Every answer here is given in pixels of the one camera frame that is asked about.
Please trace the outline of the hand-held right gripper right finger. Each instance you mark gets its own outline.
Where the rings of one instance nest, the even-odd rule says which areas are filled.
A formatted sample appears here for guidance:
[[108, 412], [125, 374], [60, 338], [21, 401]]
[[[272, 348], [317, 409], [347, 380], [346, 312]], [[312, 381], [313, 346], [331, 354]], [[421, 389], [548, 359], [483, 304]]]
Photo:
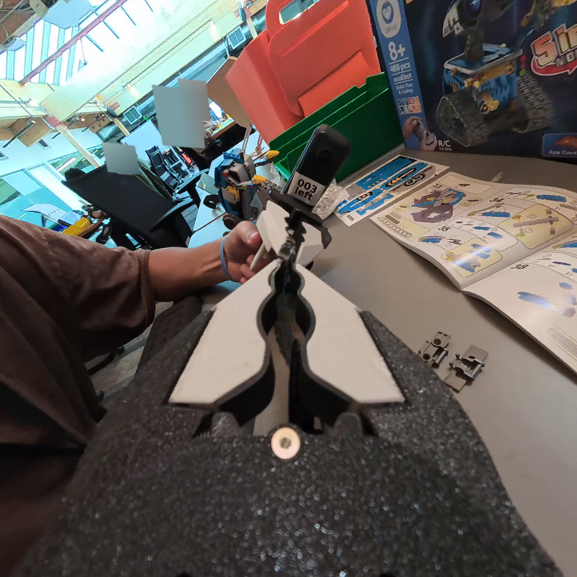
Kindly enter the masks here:
[[311, 319], [304, 352], [312, 377], [361, 406], [403, 403], [361, 311], [302, 265], [296, 264], [295, 271], [302, 279], [298, 294]]

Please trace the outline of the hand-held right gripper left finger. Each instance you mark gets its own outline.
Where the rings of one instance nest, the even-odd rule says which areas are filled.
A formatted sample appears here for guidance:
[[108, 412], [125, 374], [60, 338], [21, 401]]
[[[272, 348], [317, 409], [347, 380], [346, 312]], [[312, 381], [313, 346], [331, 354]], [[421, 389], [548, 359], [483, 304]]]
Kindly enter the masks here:
[[278, 319], [280, 262], [220, 301], [169, 397], [194, 408], [266, 408], [275, 389], [269, 333]]

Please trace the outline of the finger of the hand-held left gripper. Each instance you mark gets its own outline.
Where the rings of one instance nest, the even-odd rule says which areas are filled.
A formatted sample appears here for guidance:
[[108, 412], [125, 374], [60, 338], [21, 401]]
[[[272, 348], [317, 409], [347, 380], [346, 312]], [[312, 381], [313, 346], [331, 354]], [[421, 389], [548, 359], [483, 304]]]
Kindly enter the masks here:
[[306, 267], [328, 247], [332, 237], [325, 226], [302, 222], [295, 231], [295, 241], [297, 244], [295, 263]]
[[288, 217], [288, 212], [271, 201], [262, 210], [256, 221], [262, 243], [250, 264], [250, 271], [256, 271], [259, 262], [270, 253], [292, 261], [292, 230], [288, 228]]

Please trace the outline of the pile of grey track links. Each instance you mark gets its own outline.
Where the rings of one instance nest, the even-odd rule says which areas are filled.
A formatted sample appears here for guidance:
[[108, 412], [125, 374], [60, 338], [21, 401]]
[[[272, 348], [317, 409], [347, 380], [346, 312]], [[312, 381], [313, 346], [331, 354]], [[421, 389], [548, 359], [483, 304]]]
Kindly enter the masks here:
[[[452, 336], [438, 331], [431, 339], [426, 340], [417, 355], [432, 369], [439, 369], [449, 355], [449, 345]], [[465, 386], [471, 385], [482, 373], [488, 357], [488, 352], [471, 345], [464, 354], [455, 354], [448, 363], [448, 372], [443, 382], [455, 392], [461, 392]]]

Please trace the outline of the grey desk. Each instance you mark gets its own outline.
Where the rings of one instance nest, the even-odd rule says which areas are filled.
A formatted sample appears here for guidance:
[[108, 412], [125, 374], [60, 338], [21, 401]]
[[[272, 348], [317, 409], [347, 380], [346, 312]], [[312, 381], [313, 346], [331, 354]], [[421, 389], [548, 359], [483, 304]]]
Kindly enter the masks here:
[[452, 337], [449, 359], [469, 345], [488, 352], [456, 399], [529, 529], [564, 575], [576, 576], [576, 376], [369, 219], [347, 227], [331, 217], [327, 227], [332, 242], [314, 273], [411, 350], [443, 331]]

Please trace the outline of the person's left hand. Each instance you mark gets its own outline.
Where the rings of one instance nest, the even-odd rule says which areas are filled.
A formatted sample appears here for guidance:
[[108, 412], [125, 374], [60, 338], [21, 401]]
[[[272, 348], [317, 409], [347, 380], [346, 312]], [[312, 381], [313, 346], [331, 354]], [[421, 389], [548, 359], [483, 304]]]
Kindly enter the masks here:
[[233, 282], [244, 284], [255, 275], [250, 271], [262, 239], [256, 225], [251, 221], [237, 224], [226, 236], [225, 251], [227, 264]]

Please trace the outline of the clear plastic bag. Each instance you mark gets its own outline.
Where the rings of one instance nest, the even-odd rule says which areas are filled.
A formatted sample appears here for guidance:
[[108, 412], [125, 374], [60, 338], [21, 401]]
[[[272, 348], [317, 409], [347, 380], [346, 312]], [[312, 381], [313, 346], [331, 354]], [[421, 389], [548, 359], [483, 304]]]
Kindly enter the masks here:
[[326, 220], [336, 209], [336, 207], [349, 198], [349, 193], [342, 186], [333, 181], [323, 192], [312, 213], [322, 220]]

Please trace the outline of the green plastic bin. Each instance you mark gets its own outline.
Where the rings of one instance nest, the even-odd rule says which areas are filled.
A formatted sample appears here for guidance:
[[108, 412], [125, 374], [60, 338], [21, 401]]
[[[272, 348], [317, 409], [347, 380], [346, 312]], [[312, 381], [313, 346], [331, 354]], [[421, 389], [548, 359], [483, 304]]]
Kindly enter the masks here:
[[368, 76], [270, 141], [279, 152], [274, 164], [287, 179], [315, 128], [327, 124], [347, 137], [351, 153], [337, 182], [402, 144], [402, 133], [386, 73]]

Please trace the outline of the blue toy vehicle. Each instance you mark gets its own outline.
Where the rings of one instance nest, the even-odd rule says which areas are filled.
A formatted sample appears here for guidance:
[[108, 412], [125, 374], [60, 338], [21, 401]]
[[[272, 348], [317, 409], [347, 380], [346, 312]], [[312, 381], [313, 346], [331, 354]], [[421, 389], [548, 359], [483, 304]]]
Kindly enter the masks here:
[[262, 160], [256, 162], [241, 148], [223, 154], [213, 179], [224, 209], [222, 220], [227, 230], [245, 220], [255, 221], [265, 208], [270, 192], [261, 190], [260, 184], [268, 178], [258, 175], [256, 168], [272, 163], [278, 154], [276, 150], [269, 150]]

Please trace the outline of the blue sticker sheet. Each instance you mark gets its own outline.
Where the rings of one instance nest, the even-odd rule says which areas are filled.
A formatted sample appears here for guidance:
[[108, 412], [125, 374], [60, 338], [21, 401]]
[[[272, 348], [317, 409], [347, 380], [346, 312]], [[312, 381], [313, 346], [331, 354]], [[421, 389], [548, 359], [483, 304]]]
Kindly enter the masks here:
[[350, 183], [334, 214], [347, 226], [363, 220], [414, 193], [419, 186], [439, 177], [448, 166], [407, 155], [396, 155]]

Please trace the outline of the black office chair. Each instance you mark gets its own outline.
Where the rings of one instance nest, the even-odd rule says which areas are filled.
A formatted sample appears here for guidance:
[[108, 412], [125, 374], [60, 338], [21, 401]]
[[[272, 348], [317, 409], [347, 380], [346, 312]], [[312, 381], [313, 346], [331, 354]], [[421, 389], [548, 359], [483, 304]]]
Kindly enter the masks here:
[[165, 160], [161, 150], [157, 146], [153, 146], [145, 151], [148, 156], [151, 168], [154, 170], [159, 179], [165, 186], [173, 191], [179, 187], [179, 179], [177, 173], [169, 167], [167, 160]]
[[180, 203], [153, 190], [141, 178], [100, 167], [63, 184], [111, 220], [111, 237], [134, 250], [187, 248], [191, 228], [182, 213], [193, 200]]

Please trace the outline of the blue toy box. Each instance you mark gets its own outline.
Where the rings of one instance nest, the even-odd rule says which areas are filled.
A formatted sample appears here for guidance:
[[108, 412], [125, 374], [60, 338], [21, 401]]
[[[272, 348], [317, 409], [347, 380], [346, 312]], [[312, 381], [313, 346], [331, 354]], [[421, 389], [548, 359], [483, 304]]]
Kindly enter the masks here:
[[576, 1], [368, 1], [404, 145], [576, 164]]

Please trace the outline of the instruction booklet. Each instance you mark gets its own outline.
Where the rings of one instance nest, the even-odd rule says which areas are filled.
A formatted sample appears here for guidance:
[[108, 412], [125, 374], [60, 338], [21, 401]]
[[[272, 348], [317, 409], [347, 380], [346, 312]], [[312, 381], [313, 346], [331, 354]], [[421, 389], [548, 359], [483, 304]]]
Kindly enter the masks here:
[[576, 371], [576, 192], [448, 172], [371, 221]]

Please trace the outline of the yellow storage box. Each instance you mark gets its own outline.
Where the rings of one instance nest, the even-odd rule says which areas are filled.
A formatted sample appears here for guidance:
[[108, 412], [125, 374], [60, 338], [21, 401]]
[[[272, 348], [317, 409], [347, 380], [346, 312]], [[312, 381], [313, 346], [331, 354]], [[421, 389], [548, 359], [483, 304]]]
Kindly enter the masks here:
[[64, 235], [70, 235], [73, 237], [80, 237], [85, 238], [87, 235], [92, 234], [92, 221], [88, 218], [82, 217], [77, 220], [75, 223], [71, 224], [70, 226], [66, 227], [64, 230], [61, 231]]

